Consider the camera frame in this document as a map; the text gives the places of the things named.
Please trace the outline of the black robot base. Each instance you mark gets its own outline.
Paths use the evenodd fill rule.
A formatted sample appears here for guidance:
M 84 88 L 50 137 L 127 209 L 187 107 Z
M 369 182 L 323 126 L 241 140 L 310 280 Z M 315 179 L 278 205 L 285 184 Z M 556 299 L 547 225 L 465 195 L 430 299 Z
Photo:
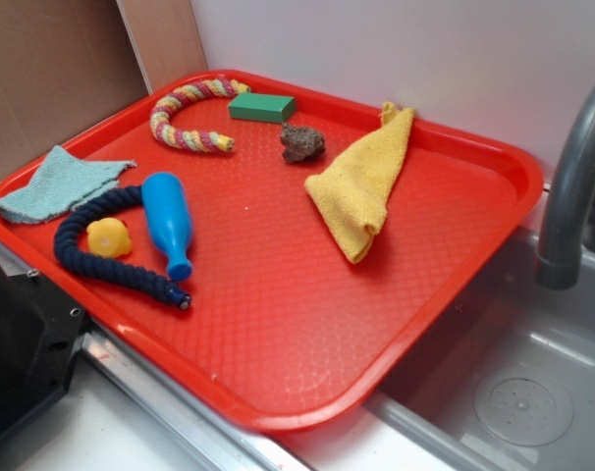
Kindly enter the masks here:
M 0 444 L 70 388 L 85 309 L 43 274 L 0 265 Z

